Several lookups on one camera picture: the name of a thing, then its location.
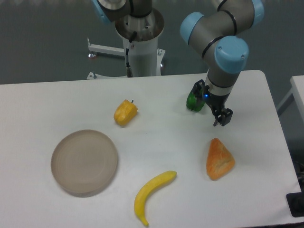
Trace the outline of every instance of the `toy banana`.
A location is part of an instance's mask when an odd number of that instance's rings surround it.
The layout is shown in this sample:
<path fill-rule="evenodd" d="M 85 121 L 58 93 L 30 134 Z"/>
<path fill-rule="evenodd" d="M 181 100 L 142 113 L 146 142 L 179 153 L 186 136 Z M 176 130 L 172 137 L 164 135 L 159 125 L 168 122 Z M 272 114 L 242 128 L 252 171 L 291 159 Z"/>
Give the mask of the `toy banana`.
<path fill-rule="evenodd" d="M 175 171 L 166 171 L 148 181 L 138 192 L 135 197 L 134 201 L 134 212 L 136 216 L 140 219 L 140 221 L 145 225 L 148 226 L 149 223 L 146 220 L 144 214 L 144 206 L 146 200 L 151 192 L 154 190 L 164 186 L 165 184 L 169 183 L 170 181 L 174 180 L 176 177 Z"/>

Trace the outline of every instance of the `green pepper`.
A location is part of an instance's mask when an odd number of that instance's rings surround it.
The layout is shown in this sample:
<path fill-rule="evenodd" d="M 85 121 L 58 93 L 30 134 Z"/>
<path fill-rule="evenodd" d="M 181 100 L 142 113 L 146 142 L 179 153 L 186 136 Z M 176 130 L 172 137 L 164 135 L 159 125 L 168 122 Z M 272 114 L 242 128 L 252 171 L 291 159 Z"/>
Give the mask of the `green pepper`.
<path fill-rule="evenodd" d="M 203 102 L 201 99 L 197 99 L 192 91 L 189 93 L 186 102 L 188 109 L 191 111 L 199 112 L 203 108 L 204 104 L 205 102 Z"/>

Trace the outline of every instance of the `orange bread slice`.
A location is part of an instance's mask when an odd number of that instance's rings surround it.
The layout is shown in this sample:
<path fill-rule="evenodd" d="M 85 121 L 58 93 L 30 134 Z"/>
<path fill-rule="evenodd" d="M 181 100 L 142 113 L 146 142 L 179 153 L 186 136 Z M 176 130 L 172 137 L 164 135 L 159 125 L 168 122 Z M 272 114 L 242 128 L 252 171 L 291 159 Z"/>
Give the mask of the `orange bread slice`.
<path fill-rule="evenodd" d="M 206 164 L 208 176 L 215 181 L 228 173 L 235 163 L 224 144 L 218 138 L 212 139 Z"/>

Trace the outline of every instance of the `yellow bell pepper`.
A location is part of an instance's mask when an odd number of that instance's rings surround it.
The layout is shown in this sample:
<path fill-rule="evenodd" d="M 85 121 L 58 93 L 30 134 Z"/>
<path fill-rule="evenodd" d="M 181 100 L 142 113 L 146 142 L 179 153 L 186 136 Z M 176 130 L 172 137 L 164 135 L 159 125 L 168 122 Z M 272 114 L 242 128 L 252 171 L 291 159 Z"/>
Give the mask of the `yellow bell pepper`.
<path fill-rule="evenodd" d="M 120 126 L 126 125 L 137 114 L 137 107 L 133 101 L 124 100 L 114 113 L 115 122 Z"/>

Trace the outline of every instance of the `beige plate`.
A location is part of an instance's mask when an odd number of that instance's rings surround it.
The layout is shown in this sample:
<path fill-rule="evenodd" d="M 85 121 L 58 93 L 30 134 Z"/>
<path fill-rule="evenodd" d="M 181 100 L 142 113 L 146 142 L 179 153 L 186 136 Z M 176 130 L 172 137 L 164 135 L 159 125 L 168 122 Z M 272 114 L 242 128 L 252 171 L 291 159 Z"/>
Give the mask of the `beige plate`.
<path fill-rule="evenodd" d="M 108 136 L 82 130 L 68 135 L 58 144 L 51 169 L 64 190 L 78 197 L 88 197 L 109 184 L 117 161 L 117 150 Z"/>

